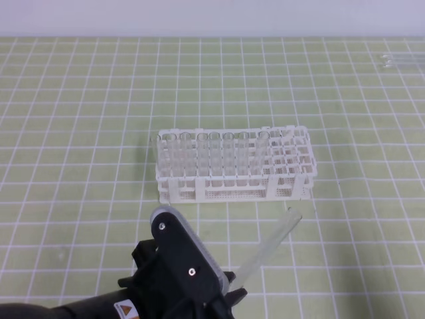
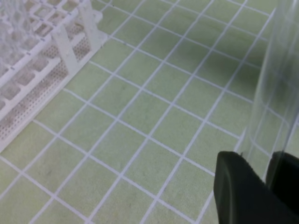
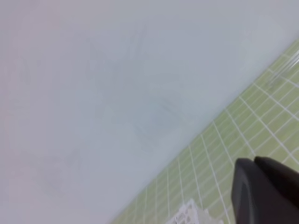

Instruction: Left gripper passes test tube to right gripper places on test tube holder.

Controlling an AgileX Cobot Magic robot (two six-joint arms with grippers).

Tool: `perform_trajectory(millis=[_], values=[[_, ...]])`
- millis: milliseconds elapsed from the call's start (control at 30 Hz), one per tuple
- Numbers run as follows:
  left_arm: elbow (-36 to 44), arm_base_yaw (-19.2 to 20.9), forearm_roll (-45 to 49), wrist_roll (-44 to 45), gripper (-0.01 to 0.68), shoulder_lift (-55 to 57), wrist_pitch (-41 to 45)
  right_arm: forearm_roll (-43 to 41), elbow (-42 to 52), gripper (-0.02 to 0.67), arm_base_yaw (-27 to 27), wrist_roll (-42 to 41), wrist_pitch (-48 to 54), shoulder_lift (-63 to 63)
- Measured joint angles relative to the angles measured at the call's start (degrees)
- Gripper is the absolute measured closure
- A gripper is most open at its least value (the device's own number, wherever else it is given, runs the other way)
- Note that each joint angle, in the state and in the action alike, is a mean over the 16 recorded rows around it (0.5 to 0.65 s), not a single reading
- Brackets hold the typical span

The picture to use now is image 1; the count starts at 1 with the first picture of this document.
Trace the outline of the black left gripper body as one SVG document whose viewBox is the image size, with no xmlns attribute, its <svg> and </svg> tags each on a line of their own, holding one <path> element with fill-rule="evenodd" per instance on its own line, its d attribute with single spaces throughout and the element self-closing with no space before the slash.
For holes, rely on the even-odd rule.
<svg viewBox="0 0 425 319">
<path fill-rule="evenodd" d="M 239 288 L 200 303 L 183 292 L 155 241 L 140 241 L 132 257 L 137 265 L 135 274 L 118 284 L 127 290 L 142 318 L 233 318 L 233 307 L 248 294 Z M 229 284 L 236 278 L 232 271 L 224 273 Z"/>
</svg>

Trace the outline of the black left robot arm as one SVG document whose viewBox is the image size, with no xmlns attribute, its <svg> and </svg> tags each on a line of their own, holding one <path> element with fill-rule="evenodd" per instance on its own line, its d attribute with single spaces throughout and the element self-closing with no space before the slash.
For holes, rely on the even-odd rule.
<svg viewBox="0 0 425 319">
<path fill-rule="evenodd" d="M 199 250 L 182 247 L 183 259 L 168 264 L 155 241 L 140 241 L 132 253 L 137 270 L 118 281 L 119 290 L 54 308 L 1 305 L 2 318 L 233 318 L 232 307 L 248 293 L 223 293 Z"/>
</svg>

